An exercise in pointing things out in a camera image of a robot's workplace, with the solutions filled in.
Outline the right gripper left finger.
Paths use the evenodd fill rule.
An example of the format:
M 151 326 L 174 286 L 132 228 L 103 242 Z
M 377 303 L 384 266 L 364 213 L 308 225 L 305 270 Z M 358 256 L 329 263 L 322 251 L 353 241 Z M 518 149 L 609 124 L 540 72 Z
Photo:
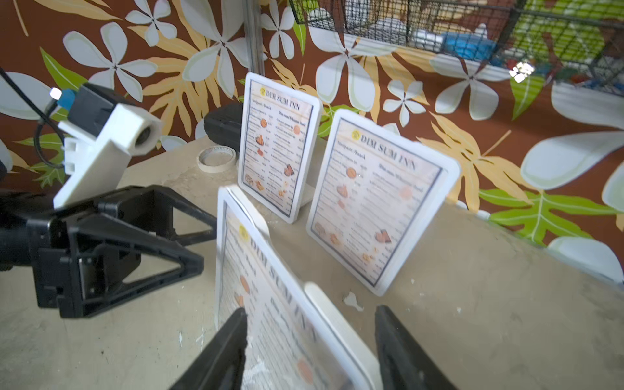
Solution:
M 248 316 L 236 309 L 170 389 L 242 389 Z

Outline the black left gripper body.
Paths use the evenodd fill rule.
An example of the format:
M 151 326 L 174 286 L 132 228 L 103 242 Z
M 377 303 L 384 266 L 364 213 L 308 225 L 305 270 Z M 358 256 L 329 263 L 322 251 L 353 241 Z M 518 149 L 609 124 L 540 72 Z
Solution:
M 30 267 L 37 305 L 57 309 L 66 319 L 83 316 L 76 263 L 71 260 L 68 230 L 59 219 L 5 214 L 1 217 L 1 270 Z

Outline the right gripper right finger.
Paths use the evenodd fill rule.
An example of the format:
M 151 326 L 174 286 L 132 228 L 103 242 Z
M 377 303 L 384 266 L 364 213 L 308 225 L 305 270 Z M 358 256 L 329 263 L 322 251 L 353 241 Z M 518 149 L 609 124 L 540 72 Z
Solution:
M 375 342 L 384 389 L 457 389 L 386 305 L 375 311 Z

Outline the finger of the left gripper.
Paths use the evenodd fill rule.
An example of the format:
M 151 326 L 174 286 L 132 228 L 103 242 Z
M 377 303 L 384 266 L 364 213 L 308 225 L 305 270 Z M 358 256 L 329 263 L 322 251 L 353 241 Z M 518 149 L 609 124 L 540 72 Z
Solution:
M 92 214 L 68 225 L 65 317 L 91 318 L 204 269 L 189 249 L 205 232 L 160 236 L 109 215 Z
M 212 241 L 217 237 L 215 216 L 173 189 L 161 185 L 128 186 L 115 190 L 99 198 L 97 208 L 103 214 L 183 246 Z M 175 210 L 206 224 L 206 230 L 179 234 L 174 228 Z

